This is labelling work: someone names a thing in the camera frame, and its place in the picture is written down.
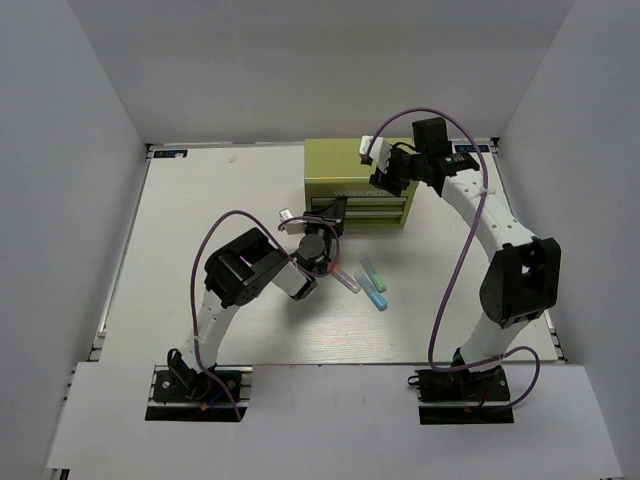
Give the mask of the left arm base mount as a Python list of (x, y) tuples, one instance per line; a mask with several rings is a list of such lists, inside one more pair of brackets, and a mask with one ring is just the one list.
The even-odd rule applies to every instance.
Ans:
[(251, 395), (251, 367), (213, 367), (223, 384), (189, 368), (170, 349), (167, 365), (156, 366), (145, 412), (146, 421), (220, 423), (243, 419)]

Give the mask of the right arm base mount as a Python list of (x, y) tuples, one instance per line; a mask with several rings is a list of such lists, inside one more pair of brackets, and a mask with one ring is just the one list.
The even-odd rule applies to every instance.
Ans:
[(481, 372), (416, 370), (407, 384), (417, 390), (421, 425), (498, 425), (514, 422), (501, 365)]

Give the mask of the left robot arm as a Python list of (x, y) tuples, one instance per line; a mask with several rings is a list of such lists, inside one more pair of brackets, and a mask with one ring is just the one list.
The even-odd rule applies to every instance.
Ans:
[[(239, 309), (270, 284), (295, 301), (304, 299), (317, 280), (336, 270), (344, 232), (347, 199), (300, 217), (282, 216), (278, 229), (300, 234), (289, 253), (255, 216), (241, 210), (222, 215), (205, 235), (194, 259), (189, 281), (192, 330), (185, 344), (167, 354), (170, 378), (189, 400), (200, 400), (213, 388), (228, 386), (214, 376), (220, 345)], [(219, 247), (205, 262), (204, 249), (216, 229), (231, 216), (243, 216), (255, 226)]]

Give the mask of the orange highlighter marker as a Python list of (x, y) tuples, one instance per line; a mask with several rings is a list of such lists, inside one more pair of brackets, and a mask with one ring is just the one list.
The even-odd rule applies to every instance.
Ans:
[(339, 281), (351, 293), (357, 294), (361, 290), (359, 283), (341, 267), (335, 266), (330, 272), (331, 276)]

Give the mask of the green highlighter marker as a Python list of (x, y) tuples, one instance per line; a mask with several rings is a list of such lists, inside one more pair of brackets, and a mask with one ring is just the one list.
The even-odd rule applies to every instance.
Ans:
[(380, 293), (384, 293), (387, 290), (387, 284), (370, 258), (365, 254), (360, 254), (358, 256), (358, 260), (376, 290)]

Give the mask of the green metal tool chest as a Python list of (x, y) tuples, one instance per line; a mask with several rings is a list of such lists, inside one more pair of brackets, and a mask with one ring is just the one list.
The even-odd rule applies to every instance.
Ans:
[(370, 184), (373, 165), (359, 157), (359, 138), (307, 139), (304, 142), (304, 195), (307, 210), (347, 199), (348, 227), (402, 228), (408, 218), (417, 184), (396, 197)]

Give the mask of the blue highlighter marker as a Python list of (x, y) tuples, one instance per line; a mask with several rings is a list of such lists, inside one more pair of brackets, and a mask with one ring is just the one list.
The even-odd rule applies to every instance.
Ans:
[(384, 311), (387, 309), (388, 302), (386, 298), (377, 290), (377, 288), (365, 273), (358, 271), (355, 273), (354, 278), (379, 311)]

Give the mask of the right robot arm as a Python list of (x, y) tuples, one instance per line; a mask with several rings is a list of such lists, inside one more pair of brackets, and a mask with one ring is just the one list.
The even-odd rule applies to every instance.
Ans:
[(478, 241), (489, 267), (479, 289), (482, 313), (450, 366), (453, 390), (472, 399), (488, 385), (485, 371), (517, 352), (513, 341), (557, 302), (561, 247), (520, 223), (489, 187), (489, 172), (477, 143), (457, 152), (448, 138), (452, 118), (428, 110), (416, 121), (413, 149), (393, 147), (379, 133), (362, 138), (362, 163), (374, 166), (370, 183), (399, 196), (422, 182), (450, 205), (470, 228), (467, 244)]

